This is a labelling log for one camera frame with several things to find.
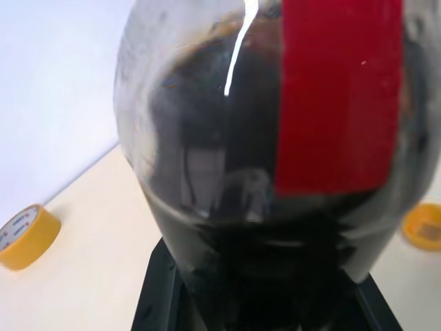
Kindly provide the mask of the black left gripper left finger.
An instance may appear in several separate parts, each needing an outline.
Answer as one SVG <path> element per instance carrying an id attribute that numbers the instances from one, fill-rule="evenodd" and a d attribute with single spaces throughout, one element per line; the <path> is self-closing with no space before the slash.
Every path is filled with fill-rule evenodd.
<path id="1" fill-rule="evenodd" d="M 180 331 L 181 289 L 175 261 L 160 239 L 150 256 L 132 331 Z"/>

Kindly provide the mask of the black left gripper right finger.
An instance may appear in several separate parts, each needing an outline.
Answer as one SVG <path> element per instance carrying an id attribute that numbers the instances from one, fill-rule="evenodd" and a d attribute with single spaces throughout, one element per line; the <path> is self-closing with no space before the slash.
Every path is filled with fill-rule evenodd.
<path id="1" fill-rule="evenodd" d="M 371 275 L 358 286 L 355 298 L 361 331 L 403 331 Z"/>

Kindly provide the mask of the dark drink bottle red label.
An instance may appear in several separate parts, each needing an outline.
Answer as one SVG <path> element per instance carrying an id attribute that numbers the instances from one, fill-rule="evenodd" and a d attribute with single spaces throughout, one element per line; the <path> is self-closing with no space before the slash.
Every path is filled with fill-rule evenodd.
<path id="1" fill-rule="evenodd" d="M 441 153 L 441 0 L 134 0 L 114 109 L 186 282 L 362 281 Z"/>

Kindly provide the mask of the yellow round lid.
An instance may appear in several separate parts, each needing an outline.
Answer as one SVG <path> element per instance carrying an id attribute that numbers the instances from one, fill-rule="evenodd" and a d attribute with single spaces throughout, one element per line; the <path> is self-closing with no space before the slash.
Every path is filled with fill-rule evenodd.
<path id="1" fill-rule="evenodd" d="M 417 205 L 404 218 L 402 233 L 418 249 L 441 252 L 441 204 Z"/>

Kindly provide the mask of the yellow tape roll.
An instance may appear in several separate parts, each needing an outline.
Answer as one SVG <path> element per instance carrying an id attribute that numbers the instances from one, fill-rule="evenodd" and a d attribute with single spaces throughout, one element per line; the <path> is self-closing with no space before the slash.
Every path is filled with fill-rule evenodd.
<path id="1" fill-rule="evenodd" d="M 22 270 L 34 263 L 54 242 L 61 221 L 34 204 L 14 215 L 0 228 L 0 265 Z"/>

